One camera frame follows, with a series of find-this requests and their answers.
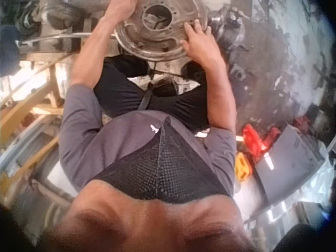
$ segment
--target man's right hand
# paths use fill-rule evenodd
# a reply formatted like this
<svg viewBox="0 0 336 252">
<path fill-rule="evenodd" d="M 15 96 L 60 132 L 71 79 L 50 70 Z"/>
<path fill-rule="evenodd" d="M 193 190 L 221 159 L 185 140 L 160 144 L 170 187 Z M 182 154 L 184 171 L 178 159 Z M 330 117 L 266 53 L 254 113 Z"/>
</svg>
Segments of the man's right hand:
<svg viewBox="0 0 336 252">
<path fill-rule="evenodd" d="M 184 28 L 189 41 L 181 40 L 181 44 L 193 61 L 200 64 L 204 70 L 224 63 L 218 44 L 211 34 L 211 27 L 208 26 L 203 32 L 200 21 L 197 19 L 195 30 L 188 23 L 184 24 Z"/>
<path fill-rule="evenodd" d="M 135 11 L 138 0 L 111 0 L 105 17 L 117 23 L 128 19 Z"/>
</svg>

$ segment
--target man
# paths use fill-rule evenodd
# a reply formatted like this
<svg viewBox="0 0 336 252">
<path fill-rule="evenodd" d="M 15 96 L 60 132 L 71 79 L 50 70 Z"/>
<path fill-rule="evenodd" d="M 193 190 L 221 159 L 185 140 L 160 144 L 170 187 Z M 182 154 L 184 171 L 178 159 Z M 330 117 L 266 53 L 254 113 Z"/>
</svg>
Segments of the man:
<svg viewBox="0 0 336 252">
<path fill-rule="evenodd" d="M 136 0 L 113 0 L 72 71 L 60 133 L 60 159 L 81 190 L 69 213 L 41 239 L 48 251 L 249 251 L 232 200 L 235 99 L 208 27 L 185 24 L 188 56 L 206 85 L 178 97 L 152 96 L 127 77 L 147 65 L 131 57 L 104 62 L 115 26 Z M 101 106 L 112 121 L 101 122 Z M 210 125 L 204 145 L 191 131 Z"/>
</svg>

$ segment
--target red tool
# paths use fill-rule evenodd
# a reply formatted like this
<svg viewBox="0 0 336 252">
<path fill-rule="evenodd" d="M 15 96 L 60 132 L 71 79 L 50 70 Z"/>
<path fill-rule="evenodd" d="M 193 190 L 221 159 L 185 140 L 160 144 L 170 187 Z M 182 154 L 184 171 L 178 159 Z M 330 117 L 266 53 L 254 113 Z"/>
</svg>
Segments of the red tool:
<svg viewBox="0 0 336 252">
<path fill-rule="evenodd" d="M 261 140 L 257 131 L 251 126 L 251 124 L 247 124 L 243 128 L 244 142 L 248 151 L 253 155 L 256 162 L 258 162 L 262 156 L 268 152 L 280 134 L 280 130 L 276 127 L 273 127 L 267 134 L 266 138 Z"/>
</svg>

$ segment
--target hair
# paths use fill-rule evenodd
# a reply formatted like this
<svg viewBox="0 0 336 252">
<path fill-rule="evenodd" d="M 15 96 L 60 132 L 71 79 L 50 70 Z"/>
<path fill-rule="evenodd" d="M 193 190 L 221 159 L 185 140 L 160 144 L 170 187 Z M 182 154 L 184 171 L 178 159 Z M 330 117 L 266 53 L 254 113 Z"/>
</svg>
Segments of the hair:
<svg viewBox="0 0 336 252">
<path fill-rule="evenodd" d="M 125 236 L 121 231 L 111 229 L 100 221 L 81 216 L 65 223 L 70 233 L 62 234 L 57 227 L 46 231 L 38 243 L 40 251 L 127 251 L 123 248 Z M 244 232 L 233 232 L 225 229 L 216 234 L 199 234 L 199 238 L 185 241 L 183 251 L 256 251 Z M 151 251 L 151 244 L 139 248 L 139 251 Z"/>
</svg>

